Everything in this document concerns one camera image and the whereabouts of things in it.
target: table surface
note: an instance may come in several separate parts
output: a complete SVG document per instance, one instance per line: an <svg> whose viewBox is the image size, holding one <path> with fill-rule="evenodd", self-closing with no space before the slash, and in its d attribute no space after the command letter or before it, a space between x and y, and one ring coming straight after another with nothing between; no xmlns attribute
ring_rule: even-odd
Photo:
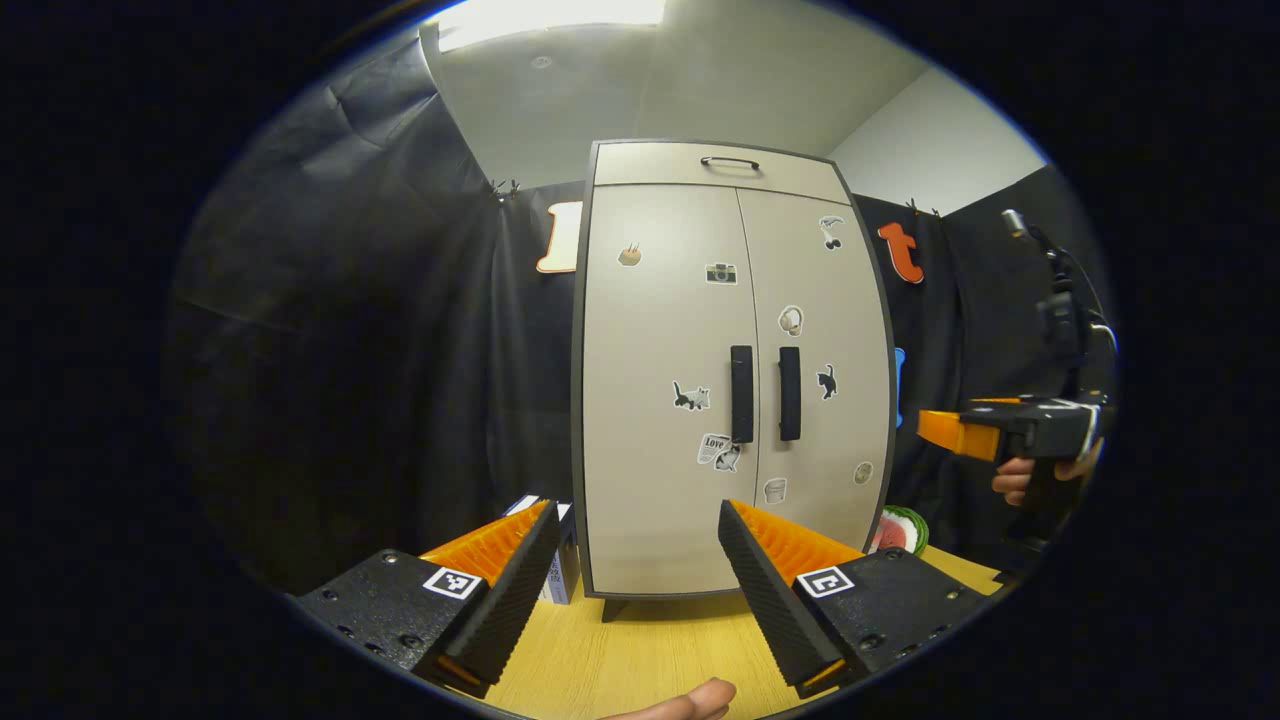
<svg viewBox="0 0 1280 720"><path fill-rule="evenodd" d="M920 557L983 594L1000 588L989 568L934 547ZM596 720L686 693L712 676L737 687L726 720L808 702L782 682L741 593L636 602L608 624L600 623L603 606L582 597L581 579L570 605L539 601L485 702L529 717Z"/></svg>

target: black cat sticker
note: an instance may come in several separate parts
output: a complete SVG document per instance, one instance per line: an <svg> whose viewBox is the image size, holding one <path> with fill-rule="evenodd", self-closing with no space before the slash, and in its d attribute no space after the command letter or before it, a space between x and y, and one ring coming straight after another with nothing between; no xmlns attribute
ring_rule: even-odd
<svg viewBox="0 0 1280 720"><path fill-rule="evenodd" d="M672 387L676 388L676 407L684 407L692 413L694 410L707 410L712 406L712 391L700 387L692 392L680 392L680 383L672 380Z"/></svg>
<svg viewBox="0 0 1280 720"><path fill-rule="evenodd" d="M823 392L823 396L822 396L823 400L831 400L831 396L837 395L837 392L836 392L836 369L831 366L831 363L827 363L827 372L826 373L818 373L818 384L822 386L823 391L826 391L826 392Z"/></svg>

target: black door handle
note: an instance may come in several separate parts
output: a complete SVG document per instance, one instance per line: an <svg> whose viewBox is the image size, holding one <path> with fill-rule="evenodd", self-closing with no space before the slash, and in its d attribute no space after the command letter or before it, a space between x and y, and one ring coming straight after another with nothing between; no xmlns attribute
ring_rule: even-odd
<svg viewBox="0 0 1280 720"><path fill-rule="evenodd" d="M782 439L800 439L800 348L780 347L778 369L782 370Z"/></svg>
<svg viewBox="0 0 1280 720"><path fill-rule="evenodd" d="M753 372L755 352L750 345L733 345L728 348L730 379L733 405L730 415L733 420L733 442L745 443L755 439L755 392Z"/></svg>

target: white cabinet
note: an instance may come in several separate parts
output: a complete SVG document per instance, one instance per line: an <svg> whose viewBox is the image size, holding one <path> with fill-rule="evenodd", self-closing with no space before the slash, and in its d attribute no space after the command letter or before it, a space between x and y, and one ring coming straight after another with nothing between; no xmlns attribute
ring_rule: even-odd
<svg viewBox="0 0 1280 720"><path fill-rule="evenodd" d="M895 427L883 299L833 164L595 143L572 384L588 593L736 589L726 498L865 548Z"/></svg>

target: finger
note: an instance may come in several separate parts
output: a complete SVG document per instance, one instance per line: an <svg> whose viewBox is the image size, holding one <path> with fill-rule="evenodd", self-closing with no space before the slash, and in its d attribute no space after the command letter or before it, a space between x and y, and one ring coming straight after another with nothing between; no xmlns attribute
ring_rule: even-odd
<svg viewBox="0 0 1280 720"><path fill-rule="evenodd" d="M1030 475L1034 469L1036 461L1030 457L1014 457L1000 468L996 468L996 473L1000 475Z"/></svg>
<svg viewBox="0 0 1280 720"><path fill-rule="evenodd" d="M698 711L694 717L709 720L713 715L728 706L728 702L737 694L733 683L712 678L689 692L689 698L694 701Z"/></svg>
<svg viewBox="0 0 1280 720"><path fill-rule="evenodd" d="M650 705L644 710L636 710L635 712L623 712L621 715L609 715L608 717L602 717L600 720L700 720L698 715L698 706L689 696L682 694L673 697L671 700L664 700L658 705Z"/></svg>
<svg viewBox="0 0 1280 720"><path fill-rule="evenodd" d="M996 475L991 479L991 489L996 492L1024 491L1032 484L1030 475Z"/></svg>

